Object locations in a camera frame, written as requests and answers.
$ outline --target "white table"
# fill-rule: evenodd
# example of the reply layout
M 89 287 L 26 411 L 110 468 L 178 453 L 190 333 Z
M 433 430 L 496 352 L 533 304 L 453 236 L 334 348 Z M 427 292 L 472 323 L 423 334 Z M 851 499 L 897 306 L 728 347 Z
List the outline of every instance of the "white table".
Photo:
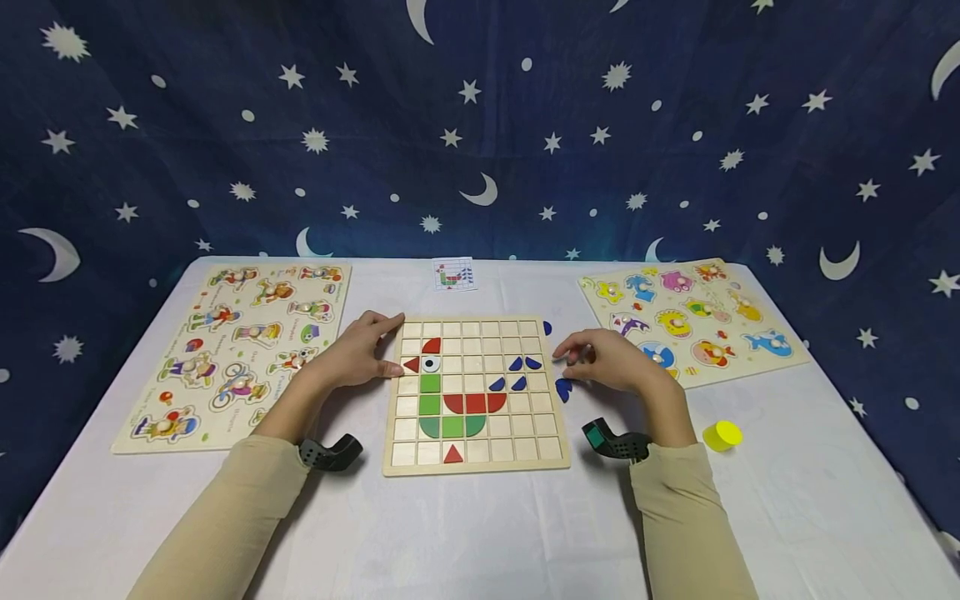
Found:
M 226 454 L 113 456 L 110 443 L 209 266 L 249 261 L 187 269 L 0 559 L 0 596 L 106 600 L 131 588 Z M 553 324 L 557 343 L 597 325 L 578 276 L 626 266 L 477 261 L 478 291 L 438 294 L 428 261 L 350 263 L 344 323 L 367 308 L 530 313 Z M 352 475 L 311 476 L 249 597 L 645 597 L 625 465 L 592 453 L 580 432 L 600 416 L 615 432 L 637 428 L 634 404 L 574 391 L 564 406 L 570 470 L 386 479 L 387 398 L 380 385 L 339 404 L 324 442 L 350 432 L 365 462 Z M 698 431 L 719 419 L 744 431 L 742 446 L 710 461 L 761 597 L 960 598 L 909 494 L 819 366 L 699 388 L 689 402 Z

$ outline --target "wooden puzzle board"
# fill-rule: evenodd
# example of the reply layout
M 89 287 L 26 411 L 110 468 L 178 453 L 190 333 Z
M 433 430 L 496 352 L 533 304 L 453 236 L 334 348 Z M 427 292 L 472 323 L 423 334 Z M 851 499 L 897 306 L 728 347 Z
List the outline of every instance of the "wooden puzzle board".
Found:
M 626 336 L 685 388 L 810 360 L 762 295 L 720 258 L 582 277 L 600 325 Z
M 348 265 L 212 268 L 144 386 L 114 454 L 222 450 L 337 337 Z
M 541 319 L 407 317 L 396 361 L 384 475 L 569 468 Z

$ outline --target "white crescent moon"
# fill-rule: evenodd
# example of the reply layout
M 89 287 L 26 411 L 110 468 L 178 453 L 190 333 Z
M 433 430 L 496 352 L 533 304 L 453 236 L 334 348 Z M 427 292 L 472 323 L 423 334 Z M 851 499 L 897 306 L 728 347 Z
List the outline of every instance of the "white crescent moon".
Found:
M 490 206 L 493 204 L 493 201 L 496 200 L 496 181 L 486 173 L 481 173 L 480 175 L 483 176 L 483 180 L 487 185 L 487 189 L 483 191 L 483 194 L 470 196 L 470 194 L 460 192 L 460 195 L 478 206 Z
M 76 271 L 77 267 L 80 266 L 80 255 L 77 254 L 77 249 L 70 243 L 70 240 L 56 231 L 42 228 L 26 228 L 21 229 L 20 233 L 26 233 L 27 235 L 40 238 L 47 244 L 50 244 L 50 248 L 54 251 L 53 271 L 51 271 L 48 276 L 40 279 L 40 283 L 60 281 Z
M 827 255 L 824 254 L 824 249 L 820 249 L 820 271 L 824 274 L 824 277 L 831 279 L 833 281 L 839 281 L 844 279 L 853 273 L 853 269 L 856 269 L 856 263 L 860 261 L 860 242 L 856 242 L 856 246 L 853 247 L 853 252 L 850 253 L 850 256 L 841 260 L 840 262 L 832 262 L 827 259 Z
M 950 46 L 950 49 L 944 53 L 940 62 L 937 63 L 937 68 L 933 69 L 933 77 L 930 78 L 930 93 L 934 100 L 940 98 L 940 89 L 958 66 L 960 66 L 960 41 Z
M 333 255 L 333 252 L 330 254 L 317 254 L 310 250 L 310 245 L 306 243 L 306 232 L 310 228 L 303 228 L 303 230 L 297 234 L 297 256 L 303 256 L 304 258 L 329 258 Z
M 430 32 L 426 31 L 425 13 L 426 0 L 407 0 L 407 14 L 410 15 L 410 22 L 414 24 L 414 29 L 428 44 L 433 45 Z

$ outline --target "white star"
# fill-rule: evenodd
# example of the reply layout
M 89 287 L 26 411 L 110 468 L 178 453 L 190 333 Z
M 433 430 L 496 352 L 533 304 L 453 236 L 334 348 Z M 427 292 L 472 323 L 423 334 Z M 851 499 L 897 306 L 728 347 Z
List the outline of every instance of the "white star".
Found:
M 345 62 L 344 62 L 344 66 L 343 67 L 338 66 L 337 70 L 340 71 L 340 81 L 347 82 L 347 85 L 349 85 L 351 88 L 353 88 L 353 84 L 360 83 L 356 78 L 356 74 L 357 74 L 356 69 L 353 69 L 351 71 L 350 67 L 348 67 Z
M 646 194 L 633 194 L 630 197 L 630 200 L 627 201 L 627 208 L 630 210 L 637 210 L 638 208 L 643 208 L 644 204 L 647 204 Z
M 477 81 L 473 80 L 472 84 L 468 84 L 464 81 L 464 88 L 457 93 L 464 97 L 464 104 L 467 102 L 477 103 L 477 94 L 482 92 L 482 89 L 477 89 Z
M 608 138 L 608 137 L 612 137 L 612 135 L 610 135 L 609 133 L 607 133 L 607 130 L 608 130 L 608 129 L 609 129 L 609 127 L 605 127 L 605 128 L 603 128 L 603 129 L 600 129 L 599 127 L 597 127 L 596 133 L 591 133 L 591 134 L 590 134 L 590 137 L 593 138 L 593 145 L 594 145 L 594 146 L 596 146 L 597 144 L 600 144 L 601 146 L 606 146 L 606 145 L 607 145 L 607 144 L 606 144 L 607 138 Z
M 457 142 L 462 140 L 463 137 L 457 135 L 457 130 L 448 132 L 446 128 L 444 128 L 444 134 L 440 136 L 440 139 L 445 142 L 444 148 L 447 146 L 453 146 L 454 148 L 457 148 Z
M 860 340 L 860 343 L 863 344 L 863 347 L 866 348 L 876 348 L 874 342 L 879 340 L 877 336 L 874 335 L 874 329 L 872 327 L 867 327 L 866 329 L 860 329 L 860 335 L 856 336 L 857 340 Z
M 550 155 L 553 155 L 554 150 L 560 150 L 560 140 L 562 137 L 557 137 L 557 132 L 550 133 L 550 137 L 545 137 L 546 146 L 543 147 L 544 150 L 549 150 Z
M 66 132 L 53 133 L 50 130 L 47 130 L 47 137 L 44 140 L 40 140 L 41 144 L 46 144 L 54 149 L 54 154 L 63 150 L 67 154 L 70 154 L 70 146 L 73 146 L 77 142 L 67 139 Z
M 933 166 L 933 161 L 939 157 L 940 155 L 932 156 L 930 154 L 930 149 L 927 148 L 926 152 L 924 152 L 922 155 L 913 155 L 913 166 L 910 167 L 910 170 L 916 171 L 917 177 L 923 175 L 924 171 L 936 171 L 937 169 Z
M 107 112 L 110 113 L 110 118 L 107 120 L 119 125 L 121 130 L 126 129 L 127 127 L 133 127 L 136 130 L 140 129 L 136 126 L 136 123 L 133 122 L 133 119 L 136 118 L 136 115 L 128 114 L 124 110 L 123 105 L 120 105 L 120 108 L 117 110 L 114 110 L 113 108 L 107 108 Z
M 751 112 L 754 114 L 760 114 L 760 109 L 763 107 L 769 107 L 770 103 L 767 102 L 767 98 L 770 97 L 770 94 L 764 94 L 760 96 L 759 94 L 754 94 L 754 100 L 746 104 L 747 114 Z
M 113 210 L 116 210 L 117 213 L 120 214 L 120 216 L 117 217 L 117 221 L 126 221 L 129 223 L 130 219 L 135 219 L 140 216 L 136 214 L 136 206 L 130 206 L 127 203 L 123 203 L 123 206 L 114 208 Z
M 807 94 L 807 96 L 809 96 L 810 99 L 800 105 L 802 108 L 806 108 L 807 114 L 810 114 L 814 110 L 826 110 L 827 102 L 833 100 L 831 96 L 827 96 L 826 90 L 816 95 Z
M 860 416 L 861 419 L 867 416 L 867 411 L 863 410 L 863 402 L 860 402 L 856 398 L 850 400 L 850 406 L 853 408 L 853 411 Z
M 867 202 L 868 198 L 879 198 L 876 191 L 880 189 L 880 184 L 874 183 L 873 178 L 870 178 L 866 183 L 858 183 L 857 185 L 860 186 L 860 191 L 856 195 L 863 198 L 863 202 Z
M 294 85 L 303 89 L 303 85 L 300 83 L 300 80 L 306 79 L 305 76 L 297 72 L 297 66 L 293 65 L 289 69 L 283 65 L 280 66 L 283 69 L 283 75 L 279 76 L 277 79 L 282 79 L 287 83 L 287 89 L 293 89 Z
M 941 270 L 939 277 L 936 279 L 928 279 L 928 281 L 933 284 L 933 291 L 930 292 L 930 294 L 942 292 L 944 296 L 950 298 L 953 290 L 960 290 L 960 284 L 957 284 L 957 279 L 960 279 L 960 275 L 949 276 L 946 271 Z

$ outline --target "cartoon animal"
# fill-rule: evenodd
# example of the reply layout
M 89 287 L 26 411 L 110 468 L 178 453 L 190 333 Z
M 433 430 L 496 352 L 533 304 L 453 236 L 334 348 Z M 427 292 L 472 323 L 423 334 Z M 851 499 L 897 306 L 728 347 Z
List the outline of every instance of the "cartoon animal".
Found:
M 733 348 L 729 346 L 720 347 L 708 340 L 700 340 L 691 346 L 690 353 L 693 354 L 698 363 L 720 369 L 725 369 L 730 364 L 728 356 L 736 356 Z
M 748 321 L 756 321 L 757 323 L 763 321 L 763 315 L 760 314 L 760 311 L 757 310 L 756 306 L 750 301 L 749 298 L 740 296 L 734 290 L 727 290 L 727 293 L 730 295 L 731 299 L 736 302 L 736 312 L 744 319 Z
M 321 267 L 320 269 L 303 267 L 300 271 L 300 279 L 328 279 L 330 281 L 339 281 L 343 278 L 343 272 L 339 267 Z
M 714 279 L 726 279 L 727 274 L 715 262 L 706 262 L 693 268 L 704 282 L 710 282 Z
M 267 367 L 267 374 L 272 375 L 279 369 L 289 371 L 298 371 L 308 360 L 319 354 L 316 348 L 301 348 L 294 352 L 281 352 L 276 356 L 276 361 Z
M 333 306 L 326 300 L 312 300 L 310 302 L 290 302 L 287 314 L 300 313 L 307 315 L 314 321 L 330 323 L 333 321 Z
M 657 313 L 656 321 L 667 333 L 681 340 L 690 337 L 690 333 L 692 332 L 690 324 L 686 322 L 686 314 L 679 310 L 672 308 L 661 310 Z
M 668 271 L 660 274 L 660 283 L 666 289 L 680 294 L 692 290 L 694 281 L 680 271 Z
M 630 313 L 613 313 L 610 315 L 610 327 L 614 331 L 619 331 L 623 337 L 627 337 L 627 334 L 634 329 L 640 332 L 650 331 L 650 325 Z
M 779 356 L 780 358 L 786 358 L 793 355 L 793 349 L 790 347 L 790 343 L 786 341 L 786 336 L 776 329 L 761 331 L 760 333 L 754 335 L 744 334 L 743 339 L 750 342 L 751 350 L 763 348 L 771 354 Z
M 283 332 L 283 325 L 277 322 L 267 324 L 254 324 L 250 326 L 241 326 L 233 330 L 234 342 L 247 340 L 259 344 L 264 348 L 273 348 L 276 346 L 280 333 Z
M 243 363 L 230 363 L 224 369 L 227 382 L 217 390 L 210 400 L 210 410 L 215 413 L 227 410 L 234 400 L 242 397 L 248 404 L 254 404 L 270 392 L 270 383 L 257 383 L 256 373 Z
M 193 435 L 200 427 L 200 417 L 193 413 L 193 406 L 184 406 L 168 411 L 160 420 L 151 420 L 149 415 L 145 415 L 133 428 L 130 437 L 135 440 L 142 438 L 147 442 L 166 440 L 168 444 L 176 444 L 180 438 Z
M 209 352 L 200 352 L 186 360 L 176 356 L 167 360 L 156 376 L 157 381 L 164 381 L 167 377 L 177 377 L 184 387 L 191 390 L 206 389 L 213 385 L 213 374 L 217 365 Z
M 196 331 L 201 327 L 208 327 L 210 331 L 216 331 L 224 323 L 233 323 L 243 316 L 238 310 L 233 310 L 226 304 L 217 304 L 213 310 L 208 313 L 194 313 L 190 315 L 190 325 L 187 329 Z
M 274 285 L 266 277 L 257 281 L 256 284 L 260 286 L 260 293 L 256 295 L 250 306 L 259 306 L 263 302 L 269 304 L 275 300 L 290 298 L 297 291 L 297 288 L 290 285 L 289 281 L 279 281 Z
M 666 369 L 674 379 L 680 376 L 680 372 L 673 368 L 677 363 L 677 357 L 674 356 L 673 350 L 666 345 L 660 342 L 643 342 L 637 345 L 637 348 L 640 348 L 640 351 L 646 354 L 647 358 Z
M 654 292 L 654 282 L 649 277 L 631 275 L 627 277 L 623 284 L 627 286 L 627 289 L 634 290 L 634 298 L 637 300 L 652 302 L 657 296 L 657 292 Z
M 720 310 L 716 304 L 707 302 L 706 300 L 687 298 L 686 302 L 681 304 L 681 306 L 701 319 L 709 319 L 712 317 L 720 323 L 729 323 L 731 319 L 730 313 Z

